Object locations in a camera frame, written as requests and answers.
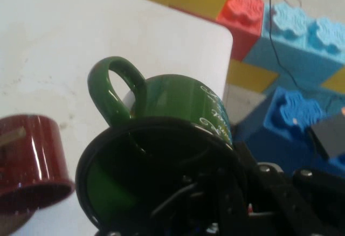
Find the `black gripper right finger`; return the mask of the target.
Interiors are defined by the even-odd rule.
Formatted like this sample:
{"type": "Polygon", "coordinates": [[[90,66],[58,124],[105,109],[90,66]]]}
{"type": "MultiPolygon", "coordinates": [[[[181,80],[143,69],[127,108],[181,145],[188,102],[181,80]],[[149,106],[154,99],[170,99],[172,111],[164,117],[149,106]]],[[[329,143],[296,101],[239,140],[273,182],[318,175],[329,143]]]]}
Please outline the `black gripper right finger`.
{"type": "Polygon", "coordinates": [[[244,142],[234,149],[247,175],[256,235],[344,235],[344,178],[308,166],[288,175],[257,162],[244,142]]]}

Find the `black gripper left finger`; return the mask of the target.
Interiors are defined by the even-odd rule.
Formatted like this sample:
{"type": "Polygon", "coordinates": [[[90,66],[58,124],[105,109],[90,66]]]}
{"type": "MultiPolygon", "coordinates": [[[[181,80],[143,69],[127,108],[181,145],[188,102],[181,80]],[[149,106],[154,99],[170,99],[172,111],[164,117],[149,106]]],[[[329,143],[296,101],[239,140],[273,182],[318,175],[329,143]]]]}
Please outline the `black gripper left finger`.
{"type": "Polygon", "coordinates": [[[154,235],[247,235],[248,214],[234,174],[218,170],[174,192],[150,214],[154,235]]]}

